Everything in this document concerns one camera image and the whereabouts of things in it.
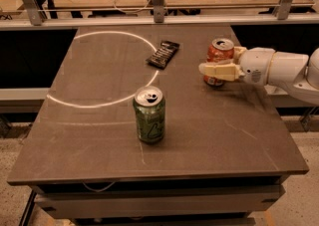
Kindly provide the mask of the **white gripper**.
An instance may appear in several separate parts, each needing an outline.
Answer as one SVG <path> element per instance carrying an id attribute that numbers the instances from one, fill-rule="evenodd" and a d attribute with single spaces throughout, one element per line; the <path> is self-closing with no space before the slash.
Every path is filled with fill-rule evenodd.
<path id="1" fill-rule="evenodd" d="M 208 77 L 223 81 L 238 80 L 242 71 L 241 80 L 247 84 L 265 86 L 270 62 L 275 54 L 273 49 L 235 46 L 233 63 L 217 65 L 212 62 L 202 63 L 198 66 L 199 71 Z"/>

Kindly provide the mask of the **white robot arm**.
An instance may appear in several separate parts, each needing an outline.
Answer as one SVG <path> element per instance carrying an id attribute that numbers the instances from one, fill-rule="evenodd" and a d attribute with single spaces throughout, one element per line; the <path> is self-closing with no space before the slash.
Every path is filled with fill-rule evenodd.
<path id="1" fill-rule="evenodd" d="M 277 87 L 292 98 L 318 106 L 318 58 L 318 50 L 308 56 L 269 48 L 238 48 L 234 60 L 202 63 L 198 69 L 205 76 L 223 81 Z"/>

